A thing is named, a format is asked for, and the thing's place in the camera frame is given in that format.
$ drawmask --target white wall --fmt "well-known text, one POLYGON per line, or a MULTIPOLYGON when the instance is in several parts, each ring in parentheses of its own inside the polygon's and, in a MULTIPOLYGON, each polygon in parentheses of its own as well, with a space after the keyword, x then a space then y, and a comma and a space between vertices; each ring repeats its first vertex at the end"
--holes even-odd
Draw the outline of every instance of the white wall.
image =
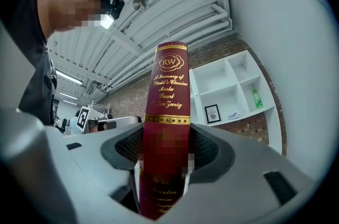
POLYGON ((339 130, 339 33, 326 0, 230 0, 235 30, 272 78, 287 158, 314 179, 328 169, 339 130))
POLYGON ((75 117, 75 113, 81 109, 81 106, 73 105, 70 103, 65 103, 64 101, 59 102, 57 116, 59 119, 63 120, 70 120, 71 118, 75 117))

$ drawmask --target ceiling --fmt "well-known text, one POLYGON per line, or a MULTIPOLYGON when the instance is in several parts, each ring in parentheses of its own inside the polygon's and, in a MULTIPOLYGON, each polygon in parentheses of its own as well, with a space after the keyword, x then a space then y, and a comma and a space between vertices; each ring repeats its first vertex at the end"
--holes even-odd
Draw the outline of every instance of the ceiling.
POLYGON ((79 28, 49 38, 56 68, 83 81, 80 86, 58 78, 57 91, 78 98, 72 102, 88 105, 151 70, 155 46, 168 37, 183 40, 190 51, 231 29, 228 0, 149 0, 142 13, 133 9, 132 0, 124 1, 120 18, 108 30, 79 28))

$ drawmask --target round ceiling fixture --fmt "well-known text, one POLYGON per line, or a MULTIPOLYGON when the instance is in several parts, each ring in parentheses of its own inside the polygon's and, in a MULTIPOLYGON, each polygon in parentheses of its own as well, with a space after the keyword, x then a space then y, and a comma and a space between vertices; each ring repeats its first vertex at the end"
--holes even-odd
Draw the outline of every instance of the round ceiling fixture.
POLYGON ((138 12, 143 12, 148 6, 148 0, 133 0, 133 8, 138 12))

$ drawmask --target wall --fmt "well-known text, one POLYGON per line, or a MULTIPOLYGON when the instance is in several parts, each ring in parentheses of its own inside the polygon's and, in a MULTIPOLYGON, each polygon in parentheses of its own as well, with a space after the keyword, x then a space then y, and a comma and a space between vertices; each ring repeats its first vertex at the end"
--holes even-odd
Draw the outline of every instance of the wall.
POLYGON ((73 105, 70 103, 65 103, 64 101, 59 101, 57 116, 63 120, 70 120, 75 117, 75 113, 81 109, 81 106, 73 105))
POLYGON ((326 0, 230 0, 235 30, 273 80, 287 158, 314 179, 338 141, 339 36, 326 0))
MULTIPOLYGON (((259 64, 267 82, 269 83, 278 110, 280 110, 281 105, 277 95, 274 92, 274 87, 268 74, 262 67, 262 64, 258 60, 257 56, 253 53, 253 51, 249 48, 246 42, 244 42, 243 39, 238 34, 230 35, 226 38, 209 43, 205 46, 199 47, 189 52, 189 68, 190 69, 197 68, 212 61, 221 59, 226 56, 230 56, 234 53, 241 52, 244 50, 248 50, 254 57, 256 62, 259 64)), ((100 104, 105 105, 110 104, 111 113, 115 118, 126 117, 129 115, 137 115, 140 116, 143 120, 145 116, 149 81, 150 73, 147 73, 139 77, 138 79, 134 80, 133 82, 129 83, 128 85, 113 92, 108 97, 104 98, 100 102, 100 104)), ((283 154, 285 155, 286 131, 284 127, 282 111, 279 111, 279 117, 283 140, 283 154)), ((236 133, 238 135, 254 138, 265 144, 268 144, 269 142, 264 113, 260 113, 256 116, 238 120, 232 123, 222 124, 216 126, 216 128, 221 128, 236 133)))

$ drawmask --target bottle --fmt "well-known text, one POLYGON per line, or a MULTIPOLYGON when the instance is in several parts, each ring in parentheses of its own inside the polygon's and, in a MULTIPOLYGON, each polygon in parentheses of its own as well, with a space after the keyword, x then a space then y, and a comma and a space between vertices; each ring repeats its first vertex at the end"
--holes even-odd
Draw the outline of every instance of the bottle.
POLYGON ((255 89, 253 90, 253 98, 254 98, 254 102, 255 102, 256 108, 263 107, 263 103, 261 102, 259 93, 255 89))
POLYGON ((140 158, 140 214, 158 219, 184 192, 190 133, 187 46, 160 44, 148 91, 140 158))

